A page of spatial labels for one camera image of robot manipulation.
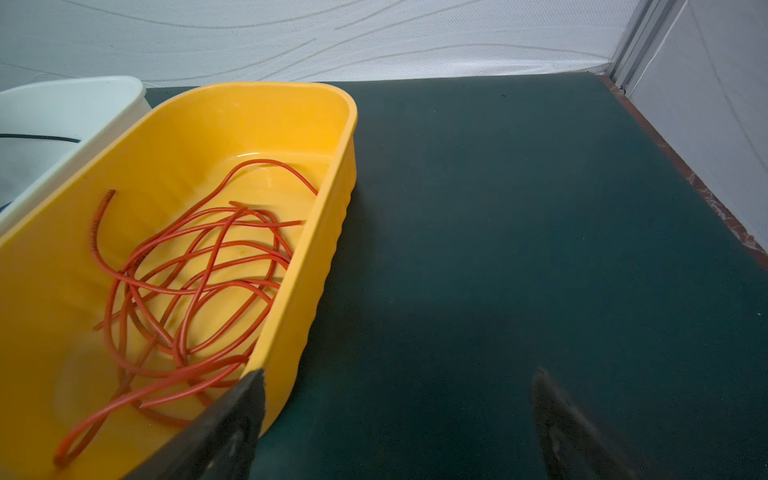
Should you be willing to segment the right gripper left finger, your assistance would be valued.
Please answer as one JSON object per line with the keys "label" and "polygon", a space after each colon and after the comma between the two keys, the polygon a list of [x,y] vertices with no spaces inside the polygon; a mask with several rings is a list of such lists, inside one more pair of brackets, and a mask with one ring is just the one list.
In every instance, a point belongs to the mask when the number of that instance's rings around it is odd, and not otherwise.
{"label": "right gripper left finger", "polygon": [[265,418],[264,372],[234,387],[127,479],[247,479]]}

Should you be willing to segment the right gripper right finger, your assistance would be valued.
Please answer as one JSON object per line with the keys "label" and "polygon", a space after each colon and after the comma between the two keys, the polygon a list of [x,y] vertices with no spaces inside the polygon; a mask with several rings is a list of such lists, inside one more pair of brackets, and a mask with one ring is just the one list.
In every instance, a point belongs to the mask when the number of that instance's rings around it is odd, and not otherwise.
{"label": "right gripper right finger", "polygon": [[621,444],[551,374],[538,369],[530,405],[550,479],[658,479],[660,469]]}

